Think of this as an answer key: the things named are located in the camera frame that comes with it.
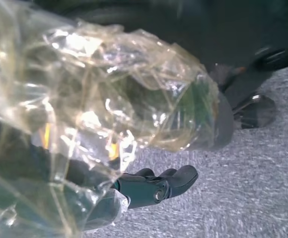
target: clear plastic wrap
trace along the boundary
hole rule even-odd
[[[96,205],[138,151],[211,146],[217,106],[178,46],[0,0],[0,238],[96,229]]]

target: chair caster wheel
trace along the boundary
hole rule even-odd
[[[238,129],[253,129],[268,126],[277,116],[275,102],[264,95],[255,94],[234,110]]]

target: gray carpet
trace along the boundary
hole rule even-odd
[[[216,153],[146,150],[130,172],[196,166],[187,193],[163,204],[130,210],[95,238],[287,238],[288,69],[261,89],[280,110],[272,126],[236,132]]]

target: crumpled plastic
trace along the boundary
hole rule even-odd
[[[217,107],[217,85],[179,46],[0,0],[0,238],[114,222],[127,203],[111,186],[138,152],[210,147]]]

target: yellow tag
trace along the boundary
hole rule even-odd
[[[110,150],[109,151],[110,160],[113,161],[119,157],[119,145],[111,144]]]
[[[45,128],[45,133],[42,129],[39,130],[40,138],[42,139],[42,146],[45,149],[48,149],[49,146],[49,138],[50,138],[50,124],[47,123]]]

